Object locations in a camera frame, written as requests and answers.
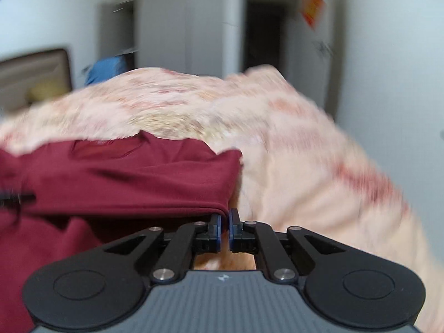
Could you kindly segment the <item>white bedroom door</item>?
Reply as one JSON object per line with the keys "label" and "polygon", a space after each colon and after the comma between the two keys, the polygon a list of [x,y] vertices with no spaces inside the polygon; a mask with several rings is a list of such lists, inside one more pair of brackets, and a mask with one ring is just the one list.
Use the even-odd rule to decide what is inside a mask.
{"label": "white bedroom door", "polygon": [[[296,6],[296,67],[293,82],[296,90],[336,119],[342,85],[347,24],[346,0],[324,1],[324,14],[315,31],[311,30],[301,17],[302,0],[299,0]],[[320,57],[315,51],[313,41],[329,44],[334,56]]]}

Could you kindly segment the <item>grey built-in wardrobe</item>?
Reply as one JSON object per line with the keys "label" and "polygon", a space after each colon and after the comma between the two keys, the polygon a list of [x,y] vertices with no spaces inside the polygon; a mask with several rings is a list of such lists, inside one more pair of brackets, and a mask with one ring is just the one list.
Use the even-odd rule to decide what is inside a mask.
{"label": "grey built-in wardrobe", "polygon": [[226,77],[242,68],[243,0],[111,0],[99,6],[99,57]]}

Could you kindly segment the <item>dark red knit sweater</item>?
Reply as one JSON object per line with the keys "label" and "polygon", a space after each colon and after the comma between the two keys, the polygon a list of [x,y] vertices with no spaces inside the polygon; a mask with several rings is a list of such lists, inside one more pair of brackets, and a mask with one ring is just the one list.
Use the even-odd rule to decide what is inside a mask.
{"label": "dark red knit sweater", "polygon": [[141,131],[111,141],[60,141],[1,152],[1,190],[34,193],[1,208],[1,330],[32,327],[22,303],[29,275],[143,229],[147,220],[227,216],[242,153]]}

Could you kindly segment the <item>red fu door decoration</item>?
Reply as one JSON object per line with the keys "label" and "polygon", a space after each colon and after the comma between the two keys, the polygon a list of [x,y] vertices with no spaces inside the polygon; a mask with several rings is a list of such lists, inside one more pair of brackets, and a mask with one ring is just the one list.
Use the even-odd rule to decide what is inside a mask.
{"label": "red fu door decoration", "polygon": [[326,3],[324,0],[302,0],[300,14],[306,25],[316,30],[323,17]]}

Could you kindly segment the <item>blue clothes pile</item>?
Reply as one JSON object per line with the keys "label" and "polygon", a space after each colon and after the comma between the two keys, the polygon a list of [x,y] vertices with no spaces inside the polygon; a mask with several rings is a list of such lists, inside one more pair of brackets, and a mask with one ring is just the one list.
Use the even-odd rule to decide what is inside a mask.
{"label": "blue clothes pile", "polygon": [[127,71],[127,64],[122,56],[100,59],[87,70],[85,85],[93,85],[110,80]]}

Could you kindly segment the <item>beige padded headboard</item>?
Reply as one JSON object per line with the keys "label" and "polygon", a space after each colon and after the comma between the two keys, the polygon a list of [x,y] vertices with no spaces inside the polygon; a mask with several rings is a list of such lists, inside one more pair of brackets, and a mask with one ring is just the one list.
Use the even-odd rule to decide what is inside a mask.
{"label": "beige padded headboard", "polygon": [[72,89],[69,52],[64,48],[1,61],[1,109],[7,112],[64,95]]}

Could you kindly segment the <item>floral peach bed quilt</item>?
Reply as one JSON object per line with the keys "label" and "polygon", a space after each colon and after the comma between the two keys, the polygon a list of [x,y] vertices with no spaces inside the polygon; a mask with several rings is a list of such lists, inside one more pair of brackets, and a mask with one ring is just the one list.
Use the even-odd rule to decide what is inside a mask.
{"label": "floral peach bed quilt", "polygon": [[273,67],[225,79],[143,68],[25,109],[1,122],[1,146],[27,153],[75,138],[108,140],[144,130],[196,138],[215,152],[238,148],[243,219],[302,226],[398,262],[425,284],[416,321],[443,330],[443,266],[391,180],[314,102]]}

